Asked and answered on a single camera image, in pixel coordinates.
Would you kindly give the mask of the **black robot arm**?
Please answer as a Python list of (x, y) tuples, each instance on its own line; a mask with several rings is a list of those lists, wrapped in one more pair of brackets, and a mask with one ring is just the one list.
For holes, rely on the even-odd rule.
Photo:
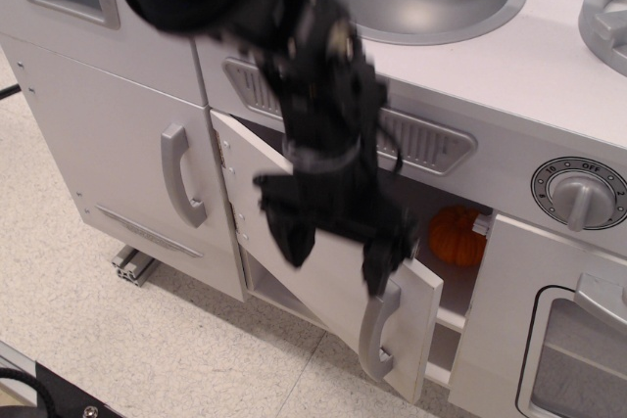
[(417, 243), (417, 222), (382, 192), (377, 139), (385, 83), (338, 0), (126, 0), (158, 30), (205, 34), (253, 56), (280, 106), (288, 175), (258, 175), (260, 206), (285, 259), (302, 265), (317, 230), (363, 245), (371, 296)]

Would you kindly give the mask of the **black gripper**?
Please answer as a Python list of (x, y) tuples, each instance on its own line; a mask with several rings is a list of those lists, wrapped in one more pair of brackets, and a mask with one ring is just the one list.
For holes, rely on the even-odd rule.
[(375, 173), (259, 173), (260, 208), (285, 260), (300, 268), (311, 254), (315, 231), (364, 244), (362, 276), (370, 297), (385, 292), (390, 275), (418, 245), (418, 220), (386, 194)]

